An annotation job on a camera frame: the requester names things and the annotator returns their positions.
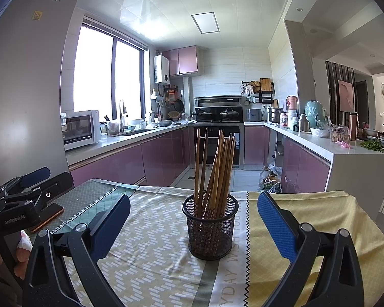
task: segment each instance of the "white microwave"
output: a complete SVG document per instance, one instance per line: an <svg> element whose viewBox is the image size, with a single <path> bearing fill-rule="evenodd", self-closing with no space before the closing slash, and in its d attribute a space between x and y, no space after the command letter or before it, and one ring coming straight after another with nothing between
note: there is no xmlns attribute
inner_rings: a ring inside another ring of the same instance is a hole
<svg viewBox="0 0 384 307"><path fill-rule="evenodd" d="M98 111L68 111L61 114L64 149L98 143L101 140Z"/></svg>

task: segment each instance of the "window frame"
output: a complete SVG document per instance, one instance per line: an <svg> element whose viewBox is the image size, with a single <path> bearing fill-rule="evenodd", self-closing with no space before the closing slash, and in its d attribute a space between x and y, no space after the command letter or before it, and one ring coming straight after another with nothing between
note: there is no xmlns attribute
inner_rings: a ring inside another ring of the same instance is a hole
<svg viewBox="0 0 384 307"><path fill-rule="evenodd" d="M126 44L132 48L135 48L140 53L140 107L141 107L141 118L145 119L145 85L144 85L144 50L132 45L131 43L122 40L121 38L114 36L113 34L109 34L108 32L102 31L99 28L96 28L95 26L91 26L86 23L82 23L81 26L84 26L86 28L89 28L91 30L95 30L98 32L101 32L102 34L106 34L107 36L110 36L113 38L113 49L112 49L112 57L111 57L111 111L112 111L112 119L116 120L118 119L117 115L117 104L115 100L115 60L116 60L116 54L117 54L117 42L121 42L123 44Z"/></svg>

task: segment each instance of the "thermos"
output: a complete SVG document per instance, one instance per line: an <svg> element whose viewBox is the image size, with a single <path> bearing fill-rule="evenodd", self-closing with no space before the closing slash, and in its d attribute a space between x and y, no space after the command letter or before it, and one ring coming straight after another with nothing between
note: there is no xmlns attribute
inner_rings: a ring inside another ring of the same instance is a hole
<svg viewBox="0 0 384 307"><path fill-rule="evenodd" d="M357 137L357 121L358 121L358 114L351 112L350 113L350 125L348 128L348 136L350 141L355 141Z"/></svg>
<svg viewBox="0 0 384 307"><path fill-rule="evenodd" d="M300 131L304 131L306 133L310 131L310 124L309 124L309 120L307 120L306 114L304 113L300 114L298 125L299 125Z"/></svg>

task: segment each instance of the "tablecloth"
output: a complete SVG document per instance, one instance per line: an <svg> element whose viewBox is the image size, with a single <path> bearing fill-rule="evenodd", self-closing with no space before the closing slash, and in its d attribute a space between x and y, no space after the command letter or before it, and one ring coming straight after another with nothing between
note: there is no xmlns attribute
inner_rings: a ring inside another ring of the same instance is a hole
<svg viewBox="0 0 384 307"><path fill-rule="evenodd" d="M186 219L181 205L193 191L131 186L90 180L58 198L65 213L47 227L67 232L88 223L122 194L130 197L131 213L109 255L98 262L103 275L128 307L259 307L289 265L280 256L257 211L258 193L232 192L238 200L231 252L218 261L203 261L188 250ZM365 305L384 292L384 235L345 192L273 194L277 204L318 231L349 230L363 276ZM311 293L322 257L318 257L297 302ZM91 306L74 264L68 272L82 304Z"/></svg>

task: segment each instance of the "human hand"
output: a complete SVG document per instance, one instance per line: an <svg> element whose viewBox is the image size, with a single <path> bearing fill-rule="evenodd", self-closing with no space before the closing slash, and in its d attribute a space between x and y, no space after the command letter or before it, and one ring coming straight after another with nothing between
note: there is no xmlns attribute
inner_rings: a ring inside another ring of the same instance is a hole
<svg viewBox="0 0 384 307"><path fill-rule="evenodd" d="M21 240L15 252L18 263L14 267L14 274L21 279L24 279L27 270L27 264L29 263L29 257L32 244L30 238L24 231L21 231ZM3 263L3 258L0 255L0 265Z"/></svg>

